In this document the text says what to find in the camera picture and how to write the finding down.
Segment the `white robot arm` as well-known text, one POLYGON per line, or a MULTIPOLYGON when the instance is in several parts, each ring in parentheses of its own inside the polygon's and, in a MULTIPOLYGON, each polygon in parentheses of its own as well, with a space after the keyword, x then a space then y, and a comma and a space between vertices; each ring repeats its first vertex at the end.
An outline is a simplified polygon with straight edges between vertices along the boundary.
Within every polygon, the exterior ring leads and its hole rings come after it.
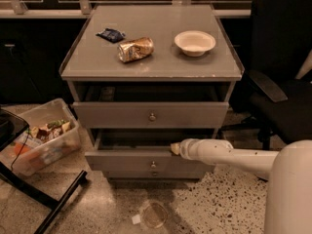
POLYGON ((223 139, 188 138, 174 154, 208 165, 231 165, 268 181, 264 234, 312 234, 312 141, 280 151, 237 149, 223 139))

